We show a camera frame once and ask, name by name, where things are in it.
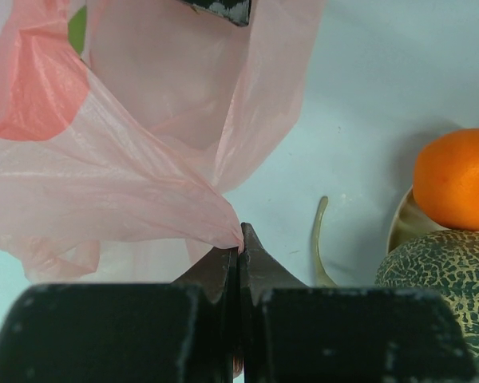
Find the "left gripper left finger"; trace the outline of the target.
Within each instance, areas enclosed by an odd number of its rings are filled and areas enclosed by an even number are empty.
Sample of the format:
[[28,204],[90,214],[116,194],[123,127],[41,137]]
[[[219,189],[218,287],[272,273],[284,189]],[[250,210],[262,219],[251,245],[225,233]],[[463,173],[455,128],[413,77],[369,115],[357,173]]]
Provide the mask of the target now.
[[0,382],[230,382],[236,250],[171,283],[42,283],[0,329]]

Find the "green fake melon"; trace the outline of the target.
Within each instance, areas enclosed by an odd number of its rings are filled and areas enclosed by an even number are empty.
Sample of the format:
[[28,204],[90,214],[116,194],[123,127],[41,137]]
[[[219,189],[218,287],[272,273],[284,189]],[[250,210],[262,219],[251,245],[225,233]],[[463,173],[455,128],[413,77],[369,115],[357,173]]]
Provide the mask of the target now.
[[453,311],[479,372],[479,246],[433,250],[424,242],[408,243],[384,257],[374,284],[437,291]]

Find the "orange fake orange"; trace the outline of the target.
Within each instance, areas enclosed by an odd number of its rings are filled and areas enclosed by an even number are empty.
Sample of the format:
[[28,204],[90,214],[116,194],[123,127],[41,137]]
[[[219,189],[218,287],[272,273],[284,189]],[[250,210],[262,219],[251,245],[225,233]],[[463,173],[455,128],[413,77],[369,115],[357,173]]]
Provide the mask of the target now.
[[479,231],[479,128],[447,133],[418,153],[413,196],[435,223]]

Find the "pink plastic bag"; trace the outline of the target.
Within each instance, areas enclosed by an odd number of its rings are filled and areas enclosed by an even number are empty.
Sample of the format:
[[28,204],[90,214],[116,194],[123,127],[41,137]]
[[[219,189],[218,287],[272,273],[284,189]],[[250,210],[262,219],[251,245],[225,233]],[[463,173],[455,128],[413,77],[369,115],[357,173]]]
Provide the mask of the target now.
[[240,247],[224,193],[299,119],[325,4],[0,1],[0,250],[28,279],[148,280]]

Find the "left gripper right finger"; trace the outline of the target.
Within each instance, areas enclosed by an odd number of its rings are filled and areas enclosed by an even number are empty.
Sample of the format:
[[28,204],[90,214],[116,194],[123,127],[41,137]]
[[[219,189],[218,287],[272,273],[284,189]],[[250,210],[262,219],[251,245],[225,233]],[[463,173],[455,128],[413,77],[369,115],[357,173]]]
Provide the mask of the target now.
[[311,288],[243,223],[239,296],[247,382],[479,382],[450,308],[432,290]]

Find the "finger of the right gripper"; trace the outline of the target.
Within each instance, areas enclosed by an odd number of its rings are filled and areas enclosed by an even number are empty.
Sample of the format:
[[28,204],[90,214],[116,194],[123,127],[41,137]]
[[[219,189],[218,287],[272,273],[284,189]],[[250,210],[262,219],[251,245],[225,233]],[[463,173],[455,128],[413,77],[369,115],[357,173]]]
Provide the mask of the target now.
[[208,12],[238,27],[250,23],[251,0],[182,0],[194,10]]

